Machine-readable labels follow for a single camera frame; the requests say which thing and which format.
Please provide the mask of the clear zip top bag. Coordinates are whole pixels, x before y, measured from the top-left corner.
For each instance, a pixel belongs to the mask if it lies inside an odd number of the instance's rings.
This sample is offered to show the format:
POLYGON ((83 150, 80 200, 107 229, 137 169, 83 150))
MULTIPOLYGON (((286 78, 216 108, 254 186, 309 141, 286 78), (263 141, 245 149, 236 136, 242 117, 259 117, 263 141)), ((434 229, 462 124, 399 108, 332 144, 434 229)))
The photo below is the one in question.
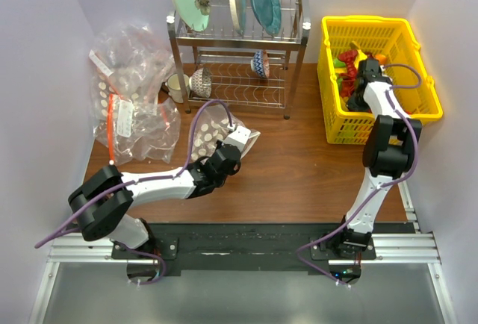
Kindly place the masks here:
MULTIPOLYGON (((238 125, 246 127, 234 115, 232 115, 232 122, 235 129, 238 125)), ((249 152, 261 135, 261 132, 255 129, 250 129, 250 131, 251 134, 242 152, 242 158, 249 152)), ((190 159, 196 161, 203 156, 212 156, 217 147, 217 142, 224 140, 231 132, 226 110, 221 105, 207 107, 199 116, 195 127, 190 159)))

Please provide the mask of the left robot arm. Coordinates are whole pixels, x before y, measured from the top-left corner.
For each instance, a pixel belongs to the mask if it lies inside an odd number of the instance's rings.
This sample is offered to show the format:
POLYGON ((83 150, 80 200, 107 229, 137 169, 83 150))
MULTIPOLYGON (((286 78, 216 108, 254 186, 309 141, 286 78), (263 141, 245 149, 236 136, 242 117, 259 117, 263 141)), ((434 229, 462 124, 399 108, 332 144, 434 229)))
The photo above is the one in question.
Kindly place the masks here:
POLYGON ((108 238, 127 246, 137 258, 149 257, 155 249, 153 234, 144 220, 129 216, 128 209, 165 199, 193 199, 222 187, 240 169, 250 134, 238 125, 212 155, 185 169, 137 174, 103 167, 68 198, 84 240, 108 238))

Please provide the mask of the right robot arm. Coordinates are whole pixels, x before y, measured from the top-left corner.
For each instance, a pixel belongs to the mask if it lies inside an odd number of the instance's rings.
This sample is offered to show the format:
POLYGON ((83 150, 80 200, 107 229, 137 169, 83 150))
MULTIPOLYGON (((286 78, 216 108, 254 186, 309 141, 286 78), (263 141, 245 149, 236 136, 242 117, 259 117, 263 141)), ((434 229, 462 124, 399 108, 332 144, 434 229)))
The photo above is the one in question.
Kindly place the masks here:
POLYGON ((356 200, 344 215, 341 230, 328 247, 343 259, 357 258, 369 249, 376 215, 392 186, 411 175, 422 130, 419 120, 403 110, 394 91, 397 86, 378 60, 359 62, 352 100, 368 108, 374 124, 364 147, 364 180, 356 200))

